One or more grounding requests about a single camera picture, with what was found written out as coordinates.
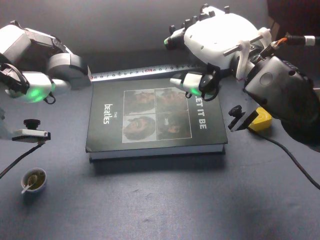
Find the bowl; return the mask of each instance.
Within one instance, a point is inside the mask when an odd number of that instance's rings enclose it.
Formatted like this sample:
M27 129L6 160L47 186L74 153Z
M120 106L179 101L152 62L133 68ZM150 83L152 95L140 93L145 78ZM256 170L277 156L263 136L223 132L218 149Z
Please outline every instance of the bowl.
M29 171L27 171L23 177L21 178L21 187L24 189L27 184L28 184L28 178L30 178L31 175L36 174L38 176L38 181L43 181L42 184L40 186L38 186L36 189L32 189L33 186L31 187L31 189L29 188L27 190L28 193L37 193L40 192L41 190L43 190L46 186L47 183L47 173L45 170L43 170L42 168L32 168Z

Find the white measuring strip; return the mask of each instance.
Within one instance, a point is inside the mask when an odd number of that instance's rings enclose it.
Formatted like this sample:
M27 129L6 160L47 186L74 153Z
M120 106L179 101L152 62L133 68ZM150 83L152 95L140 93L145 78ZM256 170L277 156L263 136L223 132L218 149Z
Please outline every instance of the white measuring strip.
M160 65L160 66L134 68L134 69L120 70L120 71L92 73L91 81L99 82L99 81L133 78L133 77L141 77L141 76L148 76L148 75L155 75L155 74L173 73L173 72L179 72L182 70L194 70L194 69L197 69L198 67L199 66L197 66L196 64Z

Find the gray tablecloth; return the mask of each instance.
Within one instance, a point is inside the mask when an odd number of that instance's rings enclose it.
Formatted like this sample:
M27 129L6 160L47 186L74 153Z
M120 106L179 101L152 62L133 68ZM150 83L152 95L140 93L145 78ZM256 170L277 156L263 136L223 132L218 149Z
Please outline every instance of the gray tablecloth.
M10 127L41 120L52 140L0 180L0 239L256 240L319 238L320 192L279 147L248 131L227 131L225 155L108 160L85 153L92 88L54 105L20 104L0 91ZM228 111L243 104L235 80L219 94ZM269 135L320 182L320 155L291 139L278 120ZM0 169L32 144L0 140ZM21 195L30 168L45 169L46 189Z

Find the spoon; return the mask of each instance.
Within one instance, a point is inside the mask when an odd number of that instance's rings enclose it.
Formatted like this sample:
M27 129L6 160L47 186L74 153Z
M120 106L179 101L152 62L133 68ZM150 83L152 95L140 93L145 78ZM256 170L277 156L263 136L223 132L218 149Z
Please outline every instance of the spoon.
M24 194L25 191L27 191L29 188L31 188L38 180L38 176L37 175L31 175L28 178L28 185L22 190L21 194Z

